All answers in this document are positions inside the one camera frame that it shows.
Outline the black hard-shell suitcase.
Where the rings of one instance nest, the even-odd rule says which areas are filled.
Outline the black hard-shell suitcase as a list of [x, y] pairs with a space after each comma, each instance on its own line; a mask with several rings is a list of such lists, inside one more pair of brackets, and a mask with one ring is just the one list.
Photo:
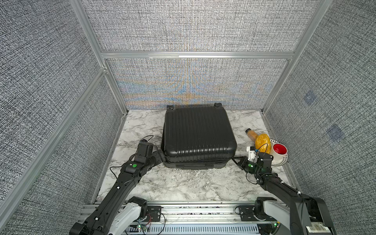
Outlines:
[[237, 147], [228, 114], [221, 103], [166, 107], [161, 143], [164, 166], [223, 168], [235, 156]]

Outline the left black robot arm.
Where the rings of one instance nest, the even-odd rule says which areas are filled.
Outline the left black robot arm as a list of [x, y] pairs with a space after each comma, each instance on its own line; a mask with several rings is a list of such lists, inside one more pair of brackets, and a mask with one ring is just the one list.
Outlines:
[[142, 147], [121, 166], [120, 174], [105, 199], [82, 224], [76, 222], [72, 226], [70, 235], [121, 235], [133, 221], [146, 216], [147, 201], [139, 197], [132, 197], [125, 208], [119, 210], [141, 178], [165, 161], [161, 150], [153, 152], [152, 149], [150, 145]]

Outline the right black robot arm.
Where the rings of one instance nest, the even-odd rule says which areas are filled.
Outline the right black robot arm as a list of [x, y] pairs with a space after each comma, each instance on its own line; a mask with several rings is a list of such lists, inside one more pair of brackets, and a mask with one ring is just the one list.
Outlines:
[[321, 198], [310, 197], [285, 183], [272, 172], [273, 156], [264, 152], [256, 154], [256, 161], [246, 156], [233, 157], [232, 161], [246, 175], [252, 174], [255, 184], [276, 196], [258, 197], [254, 203], [253, 216], [264, 221], [276, 219], [290, 230], [292, 235], [335, 235], [336, 230], [329, 209]]

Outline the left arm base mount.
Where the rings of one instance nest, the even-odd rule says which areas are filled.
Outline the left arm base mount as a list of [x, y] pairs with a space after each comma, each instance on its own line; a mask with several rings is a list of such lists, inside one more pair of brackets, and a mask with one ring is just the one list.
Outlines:
[[160, 222], [161, 213], [161, 206], [148, 206], [146, 214], [144, 216], [141, 216], [137, 221], [141, 223]]

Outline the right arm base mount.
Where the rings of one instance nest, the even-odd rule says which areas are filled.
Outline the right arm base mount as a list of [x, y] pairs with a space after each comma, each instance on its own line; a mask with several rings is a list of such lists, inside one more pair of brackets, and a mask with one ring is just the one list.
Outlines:
[[268, 215], [256, 215], [253, 205], [240, 205], [235, 207], [235, 213], [240, 216], [242, 222], [276, 222], [277, 220]]

